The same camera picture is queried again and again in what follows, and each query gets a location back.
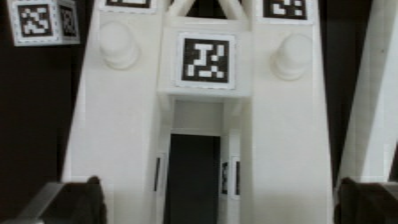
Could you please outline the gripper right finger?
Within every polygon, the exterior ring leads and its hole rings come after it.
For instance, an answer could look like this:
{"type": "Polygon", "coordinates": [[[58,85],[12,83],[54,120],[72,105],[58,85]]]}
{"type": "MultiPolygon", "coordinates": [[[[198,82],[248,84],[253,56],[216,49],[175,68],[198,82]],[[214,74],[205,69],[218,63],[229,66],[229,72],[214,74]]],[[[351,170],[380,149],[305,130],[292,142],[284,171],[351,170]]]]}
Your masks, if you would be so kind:
{"type": "Polygon", "coordinates": [[[340,181],[333,224],[398,224],[398,182],[340,181]]]}

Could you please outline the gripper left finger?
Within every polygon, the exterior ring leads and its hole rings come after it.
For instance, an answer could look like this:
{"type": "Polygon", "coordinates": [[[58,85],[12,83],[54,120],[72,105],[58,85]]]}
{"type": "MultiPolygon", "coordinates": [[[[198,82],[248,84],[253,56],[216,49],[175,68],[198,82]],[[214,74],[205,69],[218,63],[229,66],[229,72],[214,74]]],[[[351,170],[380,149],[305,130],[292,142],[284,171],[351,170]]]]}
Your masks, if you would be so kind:
{"type": "Polygon", "coordinates": [[[10,224],[106,224],[99,178],[85,182],[49,182],[10,224]]]}

